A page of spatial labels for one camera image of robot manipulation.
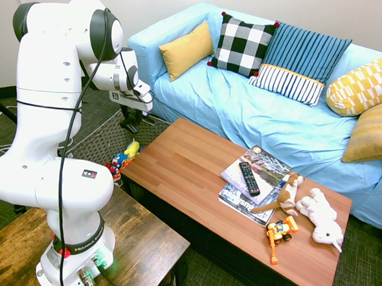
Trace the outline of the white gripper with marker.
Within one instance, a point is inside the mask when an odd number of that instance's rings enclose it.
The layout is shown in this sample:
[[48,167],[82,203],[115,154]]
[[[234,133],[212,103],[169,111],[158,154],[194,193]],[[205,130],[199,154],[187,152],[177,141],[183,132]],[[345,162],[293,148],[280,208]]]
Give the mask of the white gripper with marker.
[[123,94],[119,91],[110,91],[109,98],[112,102],[120,104],[123,119],[120,121],[121,124],[130,123],[130,113],[127,107],[137,109],[134,111],[133,115],[133,125],[138,126],[142,120],[142,111],[148,113],[152,110],[153,100],[150,93],[145,96],[136,96],[134,94]]

